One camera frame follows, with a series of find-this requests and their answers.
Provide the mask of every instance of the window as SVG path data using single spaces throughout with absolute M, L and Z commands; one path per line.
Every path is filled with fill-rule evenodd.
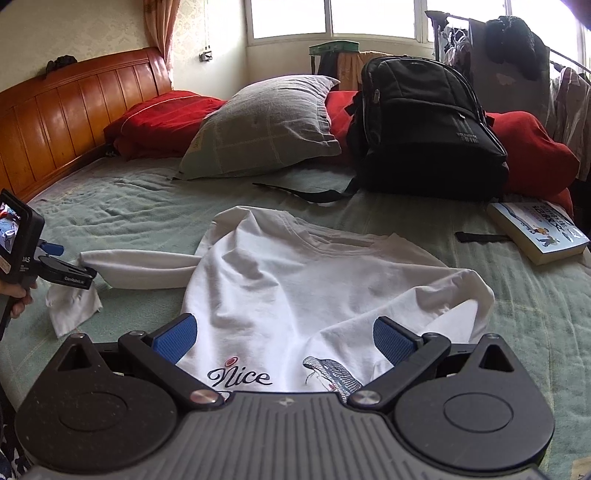
M 451 13 L 465 18 L 473 18 L 481 22 L 486 22 L 491 18 L 498 18 L 505 15 L 506 7 L 504 0 L 427 0 L 429 10 L 439 10 L 445 13 Z M 452 27 L 468 28 L 468 22 L 450 18 L 449 23 Z M 429 20 L 429 41 L 434 40 L 433 26 Z
M 333 38 L 379 37 L 392 43 L 434 40 L 424 11 L 439 10 L 487 21 L 501 15 L 521 17 L 550 48 L 591 64 L 591 34 L 561 0 L 245 0 L 249 42 L 295 38 L 314 42 Z M 450 18 L 454 27 L 467 22 Z M 551 59 L 569 66 L 554 54 Z
M 324 0 L 251 0 L 254 38 L 324 33 Z
M 511 8 L 513 15 L 523 18 L 547 47 L 582 63 L 583 59 L 579 58 L 579 23 L 560 0 L 511 0 Z M 551 59 L 565 63 L 558 56 Z
M 332 0 L 336 34 L 371 34 L 414 38 L 414 4 L 409 0 Z

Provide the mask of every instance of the window frame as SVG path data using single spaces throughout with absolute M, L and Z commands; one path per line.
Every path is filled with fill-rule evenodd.
M 324 25 L 325 32 L 323 33 L 302 33 L 292 35 L 278 35 L 276 37 L 254 38 L 254 31 L 252 26 L 252 5 L 251 0 L 244 0 L 244 10 L 246 13 L 246 33 L 248 46 L 254 47 L 257 45 L 265 45 L 272 43 L 293 42 L 293 41 L 310 41 L 310 42 L 327 42 L 336 39 L 354 40 L 354 41 L 377 41 L 383 43 L 391 43 L 400 46 L 416 46 L 422 48 L 433 48 L 433 42 L 428 41 L 429 30 L 432 28 L 429 19 L 424 14 L 427 10 L 427 0 L 413 0 L 414 3 L 414 38 L 394 37 L 390 35 L 372 35 L 372 34 L 335 34 L 332 25 L 332 0 L 324 0 Z M 512 6 L 511 0 L 505 0 L 505 14 L 511 15 Z M 586 50 L 591 50 L 591 45 L 586 45 L 585 27 L 583 24 L 577 22 L 577 50 L 578 58 L 573 59 L 578 61 L 581 65 L 587 65 L 591 59 L 587 58 Z

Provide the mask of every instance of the metal screw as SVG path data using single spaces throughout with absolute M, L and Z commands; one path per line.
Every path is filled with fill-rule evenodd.
M 217 402 L 219 394 L 214 392 L 213 390 L 195 390 L 191 392 L 189 398 L 193 403 L 198 403 L 200 405 L 208 405 Z
M 357 390 L 357 392 L 351 395 L 351 400 L 357 405 L 369 406 L 380 403 L 382 397 L 378 392 L 374 392 L 373 390 Z

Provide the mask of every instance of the wall switch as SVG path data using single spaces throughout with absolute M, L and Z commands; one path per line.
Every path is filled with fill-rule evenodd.
M 212 61 L 213 60 L 213 53 L 211 50 L 206 50 L 203 53 L 199 54 L 199 61 Z

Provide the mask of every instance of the green bedsheet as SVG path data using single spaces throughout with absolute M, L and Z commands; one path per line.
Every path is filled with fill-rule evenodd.
M 106 158 L 53 185 L 31 204 L 46 219 L 43 238 L 80 251 L 108 248 L 194 253 L 215 214 L 235 205 L 287 210 L 308 222 L 357 233 L 395 232 L 451 267 L 476 270 L 495 292 L 489 330 L 513 347 L 556 417 L 542 467 L 570 477 L 574 460 L 591 456 L 590 255 L 534 267 L 513 244 L 460 244 L 453 232 L 498 232 L 484 205 L 359 193 L 348 202 L 311 205 L 251 178 L 170 180 L 178 160 L 125 162 Z M 300 189 L 343 188 L 350 172 L 297 166 L 262 177 Z M 19 405 L 61 344 L 51 326 L 40 281 L 35 303 L 13 321 L 0 343 L 0 381 Z M 99 280 L 104 309 L 80 330 L 95 342 L 153 330 L 178 313 L 184 290 L 111 289 Z

